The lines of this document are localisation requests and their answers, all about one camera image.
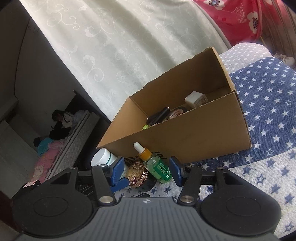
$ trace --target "green label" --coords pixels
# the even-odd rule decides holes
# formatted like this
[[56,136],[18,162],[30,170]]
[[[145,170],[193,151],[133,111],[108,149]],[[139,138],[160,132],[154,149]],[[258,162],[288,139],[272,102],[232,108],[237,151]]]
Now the green label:
[[153,167],[153,169],[165,180],[168,181],[171,178],[170,170],[168,169],[168,166],[165,165],[161,159],[159,160],[159,163],[157,166]]

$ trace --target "blue gripper pad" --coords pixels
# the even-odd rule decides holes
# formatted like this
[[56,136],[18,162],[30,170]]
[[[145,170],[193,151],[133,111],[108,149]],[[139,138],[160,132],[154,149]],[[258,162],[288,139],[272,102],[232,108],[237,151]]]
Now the blue gripper pad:
[[110,178],[110,186],[115,187],[124,171],[124,158],[120,158],[117,164],[113,167],[113,174]]
[[181,170],[172,158],[169,161],[169,169],[177,186],[182,187]]
[[129,180],[127,178],[122,178],[119,180],[118,184],[115,187],[110,187],[111,192],[117,192],[123,188],[126,188],[129,186]]

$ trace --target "gold jar lid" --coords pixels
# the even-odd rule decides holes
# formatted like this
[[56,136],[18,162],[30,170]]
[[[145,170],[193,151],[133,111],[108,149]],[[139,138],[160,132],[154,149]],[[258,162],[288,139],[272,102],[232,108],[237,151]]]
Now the gold jar lid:
[[126,172],[126,178],[133,188],[141,186],[147,180],[147,177],[148,170],[144,167],[142,161],[135,161]]

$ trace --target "open cardboard box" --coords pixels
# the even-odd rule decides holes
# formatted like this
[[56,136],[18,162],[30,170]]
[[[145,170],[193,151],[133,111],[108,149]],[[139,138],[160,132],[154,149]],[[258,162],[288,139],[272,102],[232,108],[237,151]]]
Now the open cardboard box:
[[[192,92],[209,102],[142,130],[148,116],[184,104]],[[139,142],[164,162],[201,161],[251,148],[248,127],[234,85],[214,48],[177,65],[127,98],[97,148],[135,160]]]

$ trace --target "silver screw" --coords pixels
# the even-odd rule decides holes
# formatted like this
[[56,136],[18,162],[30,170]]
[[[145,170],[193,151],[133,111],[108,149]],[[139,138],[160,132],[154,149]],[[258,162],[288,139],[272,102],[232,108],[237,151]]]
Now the silver screw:
[[100,197],[100,199],[99,199],[99,201],[101,202],[101,203],[111,203],[111,202],[113,202],[113,197],[110,197],[110,196],[103,196],[103,197]]
[[180,197],[180,201],[184,202],[184,203],[191,203],[194,201],[194,197],[189,196],[189,195],[185,195],[185,196]]

